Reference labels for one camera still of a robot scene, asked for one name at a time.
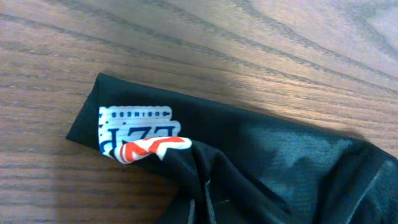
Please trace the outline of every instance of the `black cloth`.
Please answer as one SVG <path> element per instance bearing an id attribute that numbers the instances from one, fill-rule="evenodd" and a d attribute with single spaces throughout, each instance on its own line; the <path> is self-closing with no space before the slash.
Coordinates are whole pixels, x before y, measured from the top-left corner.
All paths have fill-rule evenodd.
<path id="1" fill-rule="evenodd" d="M 189 149 L 134 164 L 180 190 L 159 223 L 398 223 L 398 162 L 366 141 L 99 74 L 67 139 L 99 150 L 100 106 L 169 106 Z"/>

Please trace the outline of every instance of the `folded fabric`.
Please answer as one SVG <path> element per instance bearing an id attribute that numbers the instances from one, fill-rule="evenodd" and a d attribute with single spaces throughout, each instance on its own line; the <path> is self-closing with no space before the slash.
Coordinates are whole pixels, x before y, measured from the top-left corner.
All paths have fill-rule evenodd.
<path id="1" fill-rule="evenodd" d="M 99 74 L 67 139 L 176 181 L 158 223 L 398 223 L 366 141 Z"/>

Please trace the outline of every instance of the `brown wooden background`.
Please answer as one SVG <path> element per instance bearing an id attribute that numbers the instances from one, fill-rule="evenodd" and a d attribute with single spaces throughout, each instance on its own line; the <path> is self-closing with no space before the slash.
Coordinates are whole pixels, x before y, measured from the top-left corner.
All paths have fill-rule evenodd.
<path id="1" fill-rule="evenodd" d="M 64 139 L 98 72 L 398 156 L 398 1 L 0 0 L 0 222 L 152 223 L 176 186 Z"/>

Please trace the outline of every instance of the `wood surface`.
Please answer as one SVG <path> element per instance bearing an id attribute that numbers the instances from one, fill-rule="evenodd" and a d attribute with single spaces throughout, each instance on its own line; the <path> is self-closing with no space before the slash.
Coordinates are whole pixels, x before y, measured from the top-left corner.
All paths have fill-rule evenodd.
<path id="1" fill-rule="evenodd" d="M 67 141 L 99 72 L 398 156 L 398 1 L 0 0 L 0 222 L 152 223 L 177 187 Z"/>

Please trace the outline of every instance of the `printed logo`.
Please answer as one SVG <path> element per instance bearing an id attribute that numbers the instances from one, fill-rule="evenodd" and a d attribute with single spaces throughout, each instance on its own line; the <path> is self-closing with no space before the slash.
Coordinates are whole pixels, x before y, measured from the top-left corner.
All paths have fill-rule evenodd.
<path id="1" fill-rule="evenodd" d="M 115 159 L 123 164 L 129 164 L 155 153 L 163 160 L 167 149 L 188 149 L 192 145 L 190 139 L 181 137 L 147 138 L 123 144 L 114 150 Z"/>
<path id="2" fill-rule="evenodd" d="M 171 121 L 169 106 L 111 106 L 99 108 L 99 149 L 109 156 L 112 149 L 144 138 L 177 136 L 178 121 Z"/>

